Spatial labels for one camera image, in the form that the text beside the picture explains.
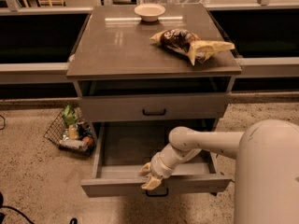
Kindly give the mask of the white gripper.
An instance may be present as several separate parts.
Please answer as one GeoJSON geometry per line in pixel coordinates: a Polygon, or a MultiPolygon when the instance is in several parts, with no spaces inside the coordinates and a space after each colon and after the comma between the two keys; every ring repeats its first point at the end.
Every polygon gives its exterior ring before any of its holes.
{"type": "Polygon", "coordinates": [[[145,163],[138,171],[139,176],[152,174],[141,188],[145,190],[154,190],[158,188],[162,184],[163,179],[169,178],[174,171],[174,168],[170,168],[164,164],[161,156],[156,154],[150,162],[145,163]]]}

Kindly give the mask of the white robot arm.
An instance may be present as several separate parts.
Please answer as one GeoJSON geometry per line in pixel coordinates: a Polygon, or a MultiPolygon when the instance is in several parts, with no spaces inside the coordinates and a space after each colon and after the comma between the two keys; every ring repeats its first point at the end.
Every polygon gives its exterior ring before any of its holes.
{"type": "Polygon", "coordinates": [[[279,119],[244,132],[174,128],[169,143],[139,174],[145,190],[158,188],[176,167],[201,150],[235,160],[234,224],[299,224],[299,126],[279,119]]]}

